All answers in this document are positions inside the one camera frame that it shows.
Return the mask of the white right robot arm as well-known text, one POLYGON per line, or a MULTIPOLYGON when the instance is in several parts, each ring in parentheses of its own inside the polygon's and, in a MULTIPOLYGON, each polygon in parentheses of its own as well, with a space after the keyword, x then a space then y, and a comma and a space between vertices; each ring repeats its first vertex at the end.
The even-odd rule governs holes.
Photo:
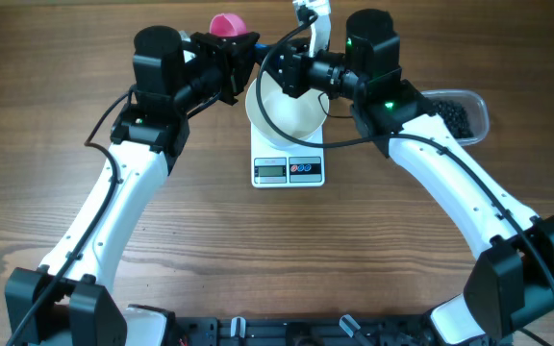
POLYGON ((507 193, 450 134, 431 102, 402 78, 400 39, 390 15, 376 9, 353 13, 341 54, 325 48, 325 11, 300 5, 296 15, 299 29, 312 33, 308 51, 283 37, 268 51, 261 73, 274 76, 292 97, 317 89, 349 99, 360 142, 373 143, 416 178, 475 257, 463 292, 431 310, 440 341, 501 339, 554 311, 554 215, 541 218, 507 193))

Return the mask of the pink measuring scoop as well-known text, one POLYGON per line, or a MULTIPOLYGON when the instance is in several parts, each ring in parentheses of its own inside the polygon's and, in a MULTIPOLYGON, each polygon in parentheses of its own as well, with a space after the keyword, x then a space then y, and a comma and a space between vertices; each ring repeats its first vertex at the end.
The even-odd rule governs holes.
POLYGON ((244 20, 231 12, 214 16, 209 33, 214 37, 215 50, 233 57, 264 57, 275 46, 275 43, 262 42, 259 33, 248 29, 244 20))

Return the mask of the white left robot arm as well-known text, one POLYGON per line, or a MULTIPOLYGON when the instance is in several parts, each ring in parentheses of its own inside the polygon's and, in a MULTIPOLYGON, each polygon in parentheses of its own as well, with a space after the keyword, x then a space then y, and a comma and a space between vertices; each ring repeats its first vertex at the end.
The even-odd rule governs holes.
POLYGON ((5 299, 12 345, 181 345, 173 312, 119 308, 114 277, 146 205, 188 140, 190 119, 234 104, 256 61, 259 35, 193 34, 151 26, 134 39, 135 82, 115 115, 105 164, 64 237, 34 270, 17 268, 5 299))

